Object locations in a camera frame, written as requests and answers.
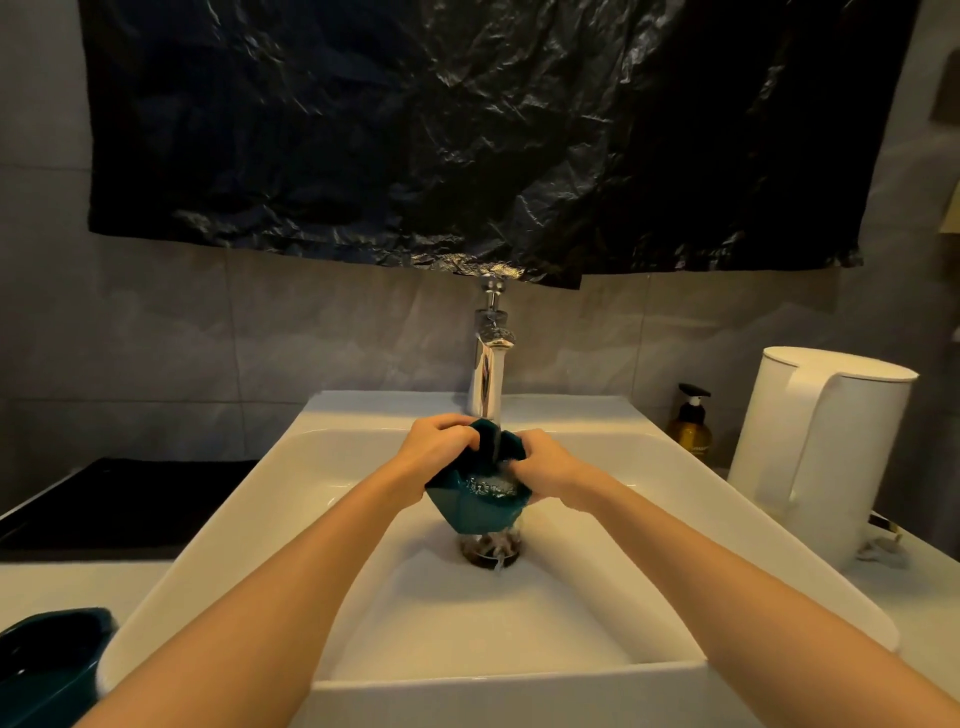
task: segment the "drain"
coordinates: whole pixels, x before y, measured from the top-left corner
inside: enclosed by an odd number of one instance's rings
[[[475,567],[500,571],[520,556],[521,540],[515,528],[479,536],[461,536],[460,551]]]

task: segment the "forearm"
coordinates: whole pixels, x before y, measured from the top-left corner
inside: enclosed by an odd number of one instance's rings
[[[588,510],[771,726],[947,726],[960,706],[833,613],[594,469]]]
[[[401,504],[392,461],[188,624],[82,728],[285,726],[337,610]]]

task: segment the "white kettle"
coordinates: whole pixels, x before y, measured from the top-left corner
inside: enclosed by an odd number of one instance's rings
[[[729,482],[842,569],[862,545],[917,376],[852,354],[763,350]]]

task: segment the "sink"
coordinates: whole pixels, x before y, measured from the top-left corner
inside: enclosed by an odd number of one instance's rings
[[[100,663],[100,692],[396,453],[416,417],[459,407],[443,393],[311,400],[120,629]],[[872,602],[625,400],[508,397],[504,426],[552,431],[897,648],[896,628]],[[403,511],[349,591],[294,725],[713,726],[720,713],[724,725],[756,725],[592,517],[547,500],[518,525],[525,551],[496,573],[463,558],[429,498]]]

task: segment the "kettle lid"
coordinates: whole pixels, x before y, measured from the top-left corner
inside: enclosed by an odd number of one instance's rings
[[[912,369],[891,364],[867,356],[851,353],[828,352],[823,349],[802,347],[767,347],[764,356],[781,364],[793,367],[818,367],[830,369],[841,376],[874,381],[914,381],[918,376]]]

